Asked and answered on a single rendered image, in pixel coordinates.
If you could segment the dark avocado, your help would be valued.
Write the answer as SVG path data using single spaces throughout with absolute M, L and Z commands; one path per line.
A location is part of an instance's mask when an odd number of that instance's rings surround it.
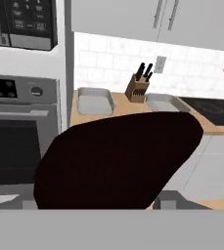
M 188 112 L 145 112 L 74 125 L 34 175 L 40 209 L 146 209 L 199 146 Z

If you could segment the wooden knife block with knives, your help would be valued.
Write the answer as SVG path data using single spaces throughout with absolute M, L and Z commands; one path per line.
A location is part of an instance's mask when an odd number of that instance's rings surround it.
M 131 80 L 126 88 L 125 96 L 131 103 L 142 104 L 145 101 L 145 94 L 150 85 L 150 78 L 153 75 L 153 65 L 148 66 L 142 62 L 131 77 Z

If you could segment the grey tupperware container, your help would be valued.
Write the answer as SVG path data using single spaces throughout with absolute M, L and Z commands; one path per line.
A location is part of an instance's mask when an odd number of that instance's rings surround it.
M 84 115 L 111 115 L 115 104 L 111 92 L 103 88 L 78 89 L 77 110 Z
M 191 109 L 178 98 L 168 94 L 149 93 L 145 97 L 145 102 L 151 110 L 170 112 L 190 112 Z

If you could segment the grey wall socket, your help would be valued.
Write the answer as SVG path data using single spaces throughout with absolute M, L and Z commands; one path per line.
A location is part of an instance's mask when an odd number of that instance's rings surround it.
M 162 73 L 163 69 L 164 69 L 165 62 L 166 62 L 166 57 L 158 56 L 157 61 L 156 61 L 156 65 L 155 65 L 155 69 L 154 69 L 154 73 Z

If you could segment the white lower cupboard run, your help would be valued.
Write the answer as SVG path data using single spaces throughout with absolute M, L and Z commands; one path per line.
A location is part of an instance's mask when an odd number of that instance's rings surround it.
M 177 190 L 188 200 L 219 199 L 224 195 L 224 136 L 203 135 L 190 158 L 164 190 Z

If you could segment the stainless steel microwave oven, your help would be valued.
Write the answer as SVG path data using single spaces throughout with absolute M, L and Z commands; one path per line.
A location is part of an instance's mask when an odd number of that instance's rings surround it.
M 0 46 L 51 51 L 57 45 L 56 0 L 0 0 Z

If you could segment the black hob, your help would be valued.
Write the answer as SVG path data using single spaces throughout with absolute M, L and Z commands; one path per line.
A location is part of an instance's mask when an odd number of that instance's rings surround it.
M 224 126 L 224 100 L 188 98 L 181 100 L 216 126 Z

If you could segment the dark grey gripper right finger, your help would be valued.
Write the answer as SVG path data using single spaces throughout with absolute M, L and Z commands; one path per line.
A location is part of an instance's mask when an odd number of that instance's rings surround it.
M 159 210 L 208 210 L 208 207 L 204 205 L 187 200 L 177 190 L 163 190 L 155 199 L 153 208 Z

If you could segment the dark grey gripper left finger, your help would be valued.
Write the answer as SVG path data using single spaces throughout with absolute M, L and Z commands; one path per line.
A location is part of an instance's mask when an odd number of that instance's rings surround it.
M 34 198 L 26 194 L 0 195 L 0 209 L 36 209 Z

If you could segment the white upper cupboard door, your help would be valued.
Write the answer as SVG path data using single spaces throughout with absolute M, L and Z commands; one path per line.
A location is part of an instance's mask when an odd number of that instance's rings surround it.
M 158 41 L 224 51 L 224 0 L 179 0 L 172 30 L 169 18 L 175 0 L 166 0 Z
M 153 28 L 158 0 L 71 0 L 75 32 L 157 41 Z

